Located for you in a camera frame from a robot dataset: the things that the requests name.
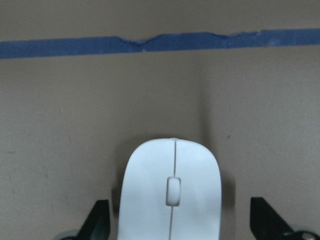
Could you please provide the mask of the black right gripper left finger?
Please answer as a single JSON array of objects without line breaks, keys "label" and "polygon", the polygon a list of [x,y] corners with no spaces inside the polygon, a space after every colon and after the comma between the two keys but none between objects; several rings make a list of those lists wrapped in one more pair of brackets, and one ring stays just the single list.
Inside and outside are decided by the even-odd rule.
[{"label": "black right gripper left finger", "polygon": [[78,240],[108,240],[111,232],[109,201],[97,200],[80,228]]}]

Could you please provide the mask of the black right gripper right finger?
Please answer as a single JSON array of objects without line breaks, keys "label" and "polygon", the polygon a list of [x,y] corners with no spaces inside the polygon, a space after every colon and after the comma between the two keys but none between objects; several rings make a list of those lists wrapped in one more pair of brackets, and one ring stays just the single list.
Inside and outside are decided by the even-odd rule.
[{"label": "black right gripper right finger", "polygon": [[249,226],[256,240],[284,240],[294,233],[263,197],[250,199]]}]

